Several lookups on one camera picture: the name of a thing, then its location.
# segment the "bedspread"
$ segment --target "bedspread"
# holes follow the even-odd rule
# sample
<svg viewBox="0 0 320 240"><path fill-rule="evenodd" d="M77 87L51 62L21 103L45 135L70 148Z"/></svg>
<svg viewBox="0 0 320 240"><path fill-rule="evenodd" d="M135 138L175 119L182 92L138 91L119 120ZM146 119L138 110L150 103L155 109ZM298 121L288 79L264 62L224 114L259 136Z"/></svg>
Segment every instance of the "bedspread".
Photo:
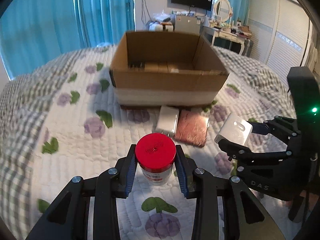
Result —
<svg viewBox="0 0 320 240"><path fill-rule="evenodd" d="M192 109L209 116L207 143L204 148L181 145L199 167L228 178L233 163L213 139L230 112L258 122L273 119L274 115L295 117L295 113L285 87L268 67L225 49L215 50L230 75L211 107ZM113 46L85 49L62 56L65 62L58 58L33 73L34 87L41 87L35 93L38 101L33 99L21 106L9 104L16 110L6 125L0 123L1 132L7 134L1 137L0 215L18 240L25 239L46 205L73 176L98 176L126 156L132 143L154 131L159 110L123 110L117 103L108 75L114 51ZM22 87L26 86L21 85L19 93L33 91ZM249 147L255 152L285 149L271 135L251 135ZM153 203L155 197L171 205L170 212L146 210L144 204ZM288 220L284 203L268 196L261 202L286 238L292 239L300 225ZM166 185L151 187L138 167L131 194L125 200L118 199L117 206L121 239L191 239L195 200L183 198L175 173ZM92 216L91 209L89 239Z"/></svg>

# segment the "red bottle lid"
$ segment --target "red bottle lid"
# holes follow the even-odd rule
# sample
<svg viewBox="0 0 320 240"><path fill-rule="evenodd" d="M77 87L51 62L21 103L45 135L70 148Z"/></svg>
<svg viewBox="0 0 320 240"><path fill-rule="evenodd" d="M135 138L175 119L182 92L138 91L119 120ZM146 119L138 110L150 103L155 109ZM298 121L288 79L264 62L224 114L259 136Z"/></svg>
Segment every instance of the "red bottle lid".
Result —
<svg viewBox="0 0 320 240"><path fill-rule="evenodd" d="M150 133L138 141L135 154L145 171L161 173L173 164L176 146L168 136L162 133Z"/></svg>

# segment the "brown box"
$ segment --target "brown box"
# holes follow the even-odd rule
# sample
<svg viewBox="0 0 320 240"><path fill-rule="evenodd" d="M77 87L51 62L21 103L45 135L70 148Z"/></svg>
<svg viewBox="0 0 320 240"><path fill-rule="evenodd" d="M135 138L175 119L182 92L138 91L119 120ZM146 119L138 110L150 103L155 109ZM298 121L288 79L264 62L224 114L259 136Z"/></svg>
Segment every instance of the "brown box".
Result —
<svg viewBox="0 0 320 240"><path fill-rule="evenodd" d="M143 66L137 71L130 66ZM123 106L204 106L228 77L203 37L177 32L127 32L110 66Z"/></svg>

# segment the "bolt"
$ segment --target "bolt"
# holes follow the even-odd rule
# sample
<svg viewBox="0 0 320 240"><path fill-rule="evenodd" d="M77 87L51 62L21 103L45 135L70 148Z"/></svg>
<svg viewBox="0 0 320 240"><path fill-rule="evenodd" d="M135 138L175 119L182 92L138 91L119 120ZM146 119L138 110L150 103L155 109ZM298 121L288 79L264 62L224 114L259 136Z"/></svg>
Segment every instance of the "bolt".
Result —
<svg viewBox="0 0 320 240"><path fill-rule="evenodd" d="M108 173L111 175L117 174L118 170L116 168L111 168L108 170Z"/></svg>
<svg viewBox="0 0 320 240"><path fill-rule="evenodd" d="M81 177L80 177L80 176L74 176L74 177L72 178L72 182L73 182L73 183L78 183L79 181L81 181Z"/></svg>
<svg viewBox="0 0 320 240"><path fill-rule="evenodd" d="M196 170L195 170L195 172L196 172L196 174L204 174L204 169L202 169L202 168L196 168Z"/></svg>
<svg viewBox="0 0 320 240"><path fill-rule="evenodd" d="M237 176L233 176L233 177L231 177L231 181L234 182L234 183L239 183L240 182L240 178L237 177Z"/></svg>

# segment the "cable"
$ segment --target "cable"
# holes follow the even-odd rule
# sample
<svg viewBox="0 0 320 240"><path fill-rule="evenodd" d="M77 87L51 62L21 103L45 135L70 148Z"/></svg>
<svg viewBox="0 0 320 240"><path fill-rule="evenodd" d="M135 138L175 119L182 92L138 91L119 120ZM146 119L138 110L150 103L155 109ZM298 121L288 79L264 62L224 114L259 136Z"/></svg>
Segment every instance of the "cable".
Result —
<svg viewBox="0 0 320 240"><path fill-rule="evenodd" d="M302 217L302 225L304 225L304 223L306 222L306 219L307 219L307 214L308 214L308 210L309 210L309 196L310 196L310 192L307 189L306 190L306 204L304 205L303 217Z"/></svg>
<svg viewBox="0 0 320 240"><path fill-rule="evenodd" d="M150 19L148 22L147 22L146 12L145 12L145 8L144 7L146 7L146 10L147 10L147 13L148 13L148 16L149 16L149 19ZM144 26L147 26L150 22L152 22L152 19L151 19L151 16L149 14L149 10L148 10L148 7L147 7L146 0L141 0L141 21L144 24Z"/></svg>

